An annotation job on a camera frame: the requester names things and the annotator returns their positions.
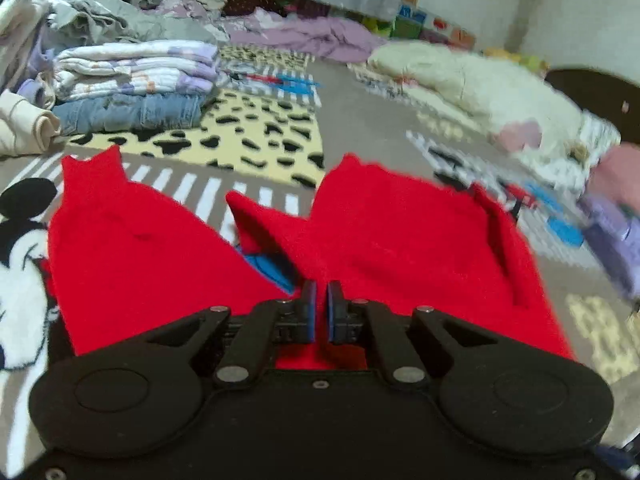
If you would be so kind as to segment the red knit sweater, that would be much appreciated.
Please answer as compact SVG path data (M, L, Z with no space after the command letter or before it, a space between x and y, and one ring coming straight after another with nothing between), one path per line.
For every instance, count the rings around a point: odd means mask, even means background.
M247 314L288 291L250 265L284 261L297 284L408 315L427 306L563 358L573 354L514 219L480 186L443 188L347 155L307 217L226 196L239 240L130 181L118 148L65 157L48 233L55 297L77 354L209 307Z

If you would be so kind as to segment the folded clothes stack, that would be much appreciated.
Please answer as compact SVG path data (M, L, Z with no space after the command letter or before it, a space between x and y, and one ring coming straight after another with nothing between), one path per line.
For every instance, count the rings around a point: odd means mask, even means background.
M110 42L58 54L53 88L61 101L113 94L207 94L216 84L218 66L218 47L209 42Z

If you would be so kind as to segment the brown Mickey Mouse blanket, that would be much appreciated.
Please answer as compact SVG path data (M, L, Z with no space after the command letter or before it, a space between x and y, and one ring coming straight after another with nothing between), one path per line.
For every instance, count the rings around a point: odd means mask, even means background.
M478 134L372 96L344 67L314 62L308 75L321 82L313 98L227 90L198 128L71 136L50 154L5 159L1 183L46 178L61 185L65 153L91 155L116 145L129 177L175 196L227 238L234 237L228 191L306 214L326 170L352 148L425 179L446 174L477 182L509 208L515 202L504 187L513 183L540 200L521 209L518 228L576 356L612 388L615 410L605 441L624 446L638 437L639 321L591 248L564 242L550 226L551 218L580 221L570 198L539 184Z

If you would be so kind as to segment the folded blue jeans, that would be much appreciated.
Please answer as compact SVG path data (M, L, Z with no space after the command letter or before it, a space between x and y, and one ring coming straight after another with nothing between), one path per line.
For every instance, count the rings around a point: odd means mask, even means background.
M63 136L86 133L191 128L200 123L205 96L112 94L68 101L52 108Z

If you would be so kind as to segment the cream quilted duvet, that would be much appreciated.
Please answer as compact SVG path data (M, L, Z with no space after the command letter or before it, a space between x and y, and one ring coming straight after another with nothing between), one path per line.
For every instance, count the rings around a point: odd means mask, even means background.
M592 168L620 145L617 128L582 110L541 76L505 58L422 41L394 41L367 60L414 100L444 110L554 186L580 193Z

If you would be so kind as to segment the purple knit garment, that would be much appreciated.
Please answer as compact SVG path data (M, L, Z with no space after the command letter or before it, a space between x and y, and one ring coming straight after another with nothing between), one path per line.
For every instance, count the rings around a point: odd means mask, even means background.
M639 299L639 217L598 194L578 205L586 216L582 232L614 285L629 300Z

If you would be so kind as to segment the lilac crumpled bedsheet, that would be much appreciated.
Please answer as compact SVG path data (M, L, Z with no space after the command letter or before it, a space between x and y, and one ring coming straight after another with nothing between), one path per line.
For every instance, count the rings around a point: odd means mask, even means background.
M196 0L163 0L148 10L168 18L192 18L223 44L308 54L337 63L364 63L385 39L347 18L282 18L262 8L223 18Z

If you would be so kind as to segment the pink pillow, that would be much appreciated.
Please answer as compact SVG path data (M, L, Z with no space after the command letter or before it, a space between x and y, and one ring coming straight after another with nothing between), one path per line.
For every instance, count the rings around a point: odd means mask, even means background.
M590 172L587 191L613 203L640 206L640 150L638 145L621 143L611 148Z

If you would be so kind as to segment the colourful picture board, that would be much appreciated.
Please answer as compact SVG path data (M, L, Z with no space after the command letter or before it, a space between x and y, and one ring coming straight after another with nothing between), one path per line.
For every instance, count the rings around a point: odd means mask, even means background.
M365 16L361 24L383 38L421 40L463 50L473 50L476 44L472 32L405 1L400 4L393 21L383 22Z

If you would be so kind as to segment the yellow green plush toy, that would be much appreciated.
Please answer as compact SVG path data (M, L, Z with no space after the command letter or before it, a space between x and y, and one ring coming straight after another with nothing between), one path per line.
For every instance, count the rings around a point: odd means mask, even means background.
M483 51L483 54L488 58L501 58L502 60L511 61L535 74L545 74L549 69L548 63L536 55L513 53L499 48L487 48Z

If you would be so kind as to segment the rolled cream garment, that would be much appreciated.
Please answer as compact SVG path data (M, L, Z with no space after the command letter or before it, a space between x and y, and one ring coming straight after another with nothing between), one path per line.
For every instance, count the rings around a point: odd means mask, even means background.
M2 156L43 154L61 135L61 123L55 114L9 90L1 93L0 115Z

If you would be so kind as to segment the dark wooden headboard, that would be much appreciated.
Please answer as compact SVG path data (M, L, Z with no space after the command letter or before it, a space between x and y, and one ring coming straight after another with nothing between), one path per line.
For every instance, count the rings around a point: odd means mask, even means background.
M624 78L590 68L549 70L546 78L583 110L612 122L623 142L639 144L640 88Z

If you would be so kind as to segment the grey green crumpled garment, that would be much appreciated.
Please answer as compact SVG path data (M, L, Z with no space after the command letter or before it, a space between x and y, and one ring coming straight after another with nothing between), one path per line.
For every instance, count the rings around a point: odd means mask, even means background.
M192 18L145 13L120 0L49 0L47 24L65 47L98 46L110 42L140 44L153 40L218 40Z

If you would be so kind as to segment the white floral padded jacket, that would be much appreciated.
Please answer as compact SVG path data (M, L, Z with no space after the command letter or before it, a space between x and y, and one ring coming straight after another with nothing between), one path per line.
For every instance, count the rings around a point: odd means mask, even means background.
M11 88L26 66L38 25L49 0L2 0L1 90Z

